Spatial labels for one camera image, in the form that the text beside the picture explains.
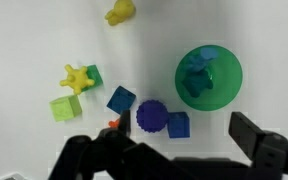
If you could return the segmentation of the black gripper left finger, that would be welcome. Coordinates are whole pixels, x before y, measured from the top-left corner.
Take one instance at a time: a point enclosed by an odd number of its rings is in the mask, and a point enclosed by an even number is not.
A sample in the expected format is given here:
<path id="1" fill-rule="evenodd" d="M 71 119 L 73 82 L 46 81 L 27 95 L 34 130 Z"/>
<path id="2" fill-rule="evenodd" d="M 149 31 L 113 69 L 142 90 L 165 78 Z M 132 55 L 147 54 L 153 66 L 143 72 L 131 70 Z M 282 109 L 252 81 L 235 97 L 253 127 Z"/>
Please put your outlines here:
<path id="1" fill-rule="evenodd" d="M 120 114 L 116 128 L 105 128 L 95 139 L 69 138 L 47 180 L 92 180 L 107 171 L 115 180 L 167 180 L 170 161 L 144 143 L 129 138 L 131 113 Z"/>

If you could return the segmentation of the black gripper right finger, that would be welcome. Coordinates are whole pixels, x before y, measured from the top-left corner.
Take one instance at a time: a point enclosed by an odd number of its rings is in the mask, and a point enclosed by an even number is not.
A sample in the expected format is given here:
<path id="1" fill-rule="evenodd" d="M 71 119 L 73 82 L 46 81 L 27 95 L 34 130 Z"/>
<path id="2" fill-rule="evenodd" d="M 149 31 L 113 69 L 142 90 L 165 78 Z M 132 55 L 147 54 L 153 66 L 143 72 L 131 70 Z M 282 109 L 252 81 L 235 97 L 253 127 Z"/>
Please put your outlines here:
<path id="1" fill-rule="evenodd" d="M 288 175 L 288 139 L 262 130 L 241 112 L 232 112 L 229 135 L 252 161 L 244 180 L 282 180 Z"/>

